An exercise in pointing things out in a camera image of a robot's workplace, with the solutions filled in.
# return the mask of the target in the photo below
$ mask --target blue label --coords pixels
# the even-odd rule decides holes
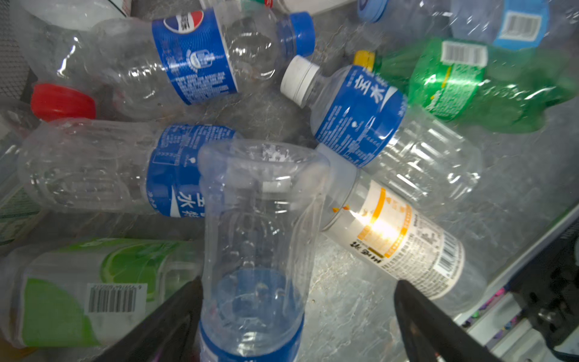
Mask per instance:
[[[217,347],[205,333],[202,323],[199,323],[201,331],[201,362],[294,362],[298,356],[300,341],[302,340],[303,321],[298,331],[285,345],[280,349],[264,354],[263,356],[242,357],[235,354],[227,353]]]
[[[503,24],[493,45],[510,50],[538,47],[549,27],[546,0],[504,0]]]
[[[408,100],[396,87],[364,67],[352,65],[316,140],[364,167],[388,144],[406,113]]]
[[[205,217],[197,154],[207,141],[233,138],[234,134],[223,126],[167,127],[147,171],[146,190],[153,209],[171,217]]]
[[[183,102],[237,93],[213,9],[155,20],[153,39]]]

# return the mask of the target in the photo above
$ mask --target white bottle cap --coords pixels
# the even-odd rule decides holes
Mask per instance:
[[[319,144],[316,151],[329,160],[330,185],[320,223],[323,230],[346,203],[358,178],[358,169],[324,144]]]
[[[304,57],[295,56],[281,80],[281,93],[303,108],[307,90],[319,69]]]

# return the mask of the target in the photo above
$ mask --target plastic bottle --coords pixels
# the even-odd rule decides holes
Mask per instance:
[[[227,0],[199,0],[203,9],[212,8],[220,2]],[[269,8],[277,9],[284,13],[308,12],[311,15],[330,11],[354,0],[232,0],[245,3],[260,3]]]
[[[577,84],[563,76],[568,61],[553,50],[512,52],[438,38],[387,56],[358,52],[354,59],[408,94],[410,104],[502,133],[536,131],[547,107],[575,97]]]
[[[323,144],[333,181],[322,213],[322,233],[369,264],[406,279],[446,313],[482,298],[486,281],[472,255],[389,187]]]
[[[88,30],[96,23],[130,14],[130,0],[13,0],[10,18],[14,36],[28,65],[39,79],[32,110],[38,118],[71,116],[62,110],[79,104],[94,118],[92,95],[102,86],[88,73],[93,43]],[[58,113],[49,118],[49,112]]]
[[[15,347],[110,345],[201,274],[191,242],[62,240],[0,260],[0,328]]]
[[[384,33],[406,44],[430,36],[450,37],[449,0],[358,0],[358,16],[373,23],[370,37]]]
[[[206,199],[201,361],[293,362],[329,164],[316,151],[255,140],[199,152]]]
[[[31,229],[40,212],[20,187],[16,172],[23,139],[39,124],[28,104],[0,96],[0,246]]]
[[[107,20],[93,28],[97,68],[131,118],[163,118],[216,96],[253,92],[296,54],[313,53],[307,13],[280,15],[235,1],[166,19]]]
[[[459,200],[476,186],[481,154],[470,142],[363,67],[329,78],[295,57],[281,92],[312,109],[316,139],[421,208]]]
[[[203,217],[197,153],[233,137],[222,126],[57,120],[25,140],[19,177],[34,200],[57,211]]]
[[[574,0],[451,0],[455,38],[510,50],[560,46],[579,21]]]

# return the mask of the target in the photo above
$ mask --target blue bottle cap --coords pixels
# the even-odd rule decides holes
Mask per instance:
[[[316,31],[312,16],[307,12],[293,13],[289,15],[289,20],[294,26],[297,55],[302,57],[312,55],[316,47]]]
[[[384,14],[388,0],[358,0],[358,16],[364,21],[375,23]]]

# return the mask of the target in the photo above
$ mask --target bottle cap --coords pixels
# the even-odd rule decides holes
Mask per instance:
[[[320,223],[320,229],[324,229],[345,206],[346,199],[358,177],[358,169],[324,144],[319,144],[316,151],[329,160],[329,189]]]
[[[374,70],[374,62],[376,60],[376,53],[368,52],[366,50],[359,50],[354,56],[354,65],[364,67],[369,71]]]
[[[45,122],[61,118],[89,118],[97,116],[94,100],[77,90],[54,84],[38,84],[30,101],[32,113]]]
[[[316,47],[316,31],[312,16],[306,12],[293,13],[289,15],[289,20],[294,26],[297,55],[309,57]]]
[[[307,59],[295,56],[281,80],[281,93],[303,108],[307,90],[319,69]]]
[[[382,18],[388,0],[358,0],[358,16],[364,21],[375,23]]]

